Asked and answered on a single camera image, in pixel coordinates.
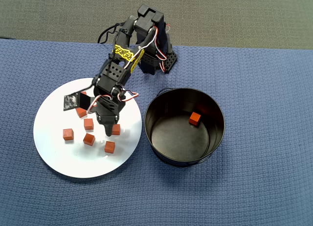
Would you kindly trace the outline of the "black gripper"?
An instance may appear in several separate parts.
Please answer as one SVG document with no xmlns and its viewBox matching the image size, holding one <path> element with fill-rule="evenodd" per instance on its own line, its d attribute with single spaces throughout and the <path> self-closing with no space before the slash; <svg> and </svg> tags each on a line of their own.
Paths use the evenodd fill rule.
<svg viewBox="0 0 313 226">
<path fill-rule="evenodd" d="M 120 101 L 117 97 L 110 99 L 106 93 L 98 88 L 93 89 L 94 96 L 102 95 L 91 109 L 92 112 L 98 114 L 97 121 L 105 128 L 106 136 L 112 135 L 113 126 L 119 120 L 119 114 L 124 108 L 126 102 Z"/>
</svg>

